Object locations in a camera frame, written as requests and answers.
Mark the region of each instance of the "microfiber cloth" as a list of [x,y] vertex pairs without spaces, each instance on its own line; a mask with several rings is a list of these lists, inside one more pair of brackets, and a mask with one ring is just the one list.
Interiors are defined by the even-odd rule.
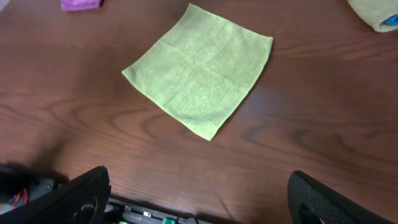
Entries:
[[348,0],[354,11],[377,32],[398,29],[394,16],[398,14],[398,0]]
[[65,11],[80,11],[101,6],[102,0],[61,0],[61,8]]
[[179,22],[123,75],[210,141],[258,79],[271,45],[272,37],[189,4]]

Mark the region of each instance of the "wire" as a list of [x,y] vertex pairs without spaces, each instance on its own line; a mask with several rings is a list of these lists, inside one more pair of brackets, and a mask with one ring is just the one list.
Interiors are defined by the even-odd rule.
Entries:
[[24,204],[26,205],[28,202],[28,194],[27,194],[27,189],[24,189]]
[[17,204],[17,202],[19,201],[20,198],[21,198],[21,192],[18,192],[18,195],[15,198],[14,203],[12,204],[12,209],[15,209],[15,206],[16,206],[16,204]]

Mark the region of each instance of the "rolled towel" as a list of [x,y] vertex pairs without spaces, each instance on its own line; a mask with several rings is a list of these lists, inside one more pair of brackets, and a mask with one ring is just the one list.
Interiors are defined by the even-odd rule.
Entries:
[[398,0],[348,0],[348,3],[375,31],[398,29]]
[[65,11],[80,11],[101,6],[102,0],[61,0],[61,8]]

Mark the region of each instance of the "table surface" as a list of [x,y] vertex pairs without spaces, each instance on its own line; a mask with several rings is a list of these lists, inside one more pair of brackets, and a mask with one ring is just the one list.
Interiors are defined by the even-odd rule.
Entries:
[[192,0],[274,37],[257,84],[212,142],[121,75],[186,0],[53,0],[0,12],[0,162],[74,178],[105,165],[114,194],[243,223],[291,223],[302,170],[398,222],[398,31],[378,34],[342,1]]

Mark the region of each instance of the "purple cloth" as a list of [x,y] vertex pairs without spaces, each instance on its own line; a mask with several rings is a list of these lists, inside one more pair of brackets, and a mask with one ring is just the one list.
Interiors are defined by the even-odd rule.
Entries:
[[9,2],[10,0],[0,0],[0,11],[2,11]]
[[65,11],[80,11],[101,6],[102,0],[61,0],[61,8]]

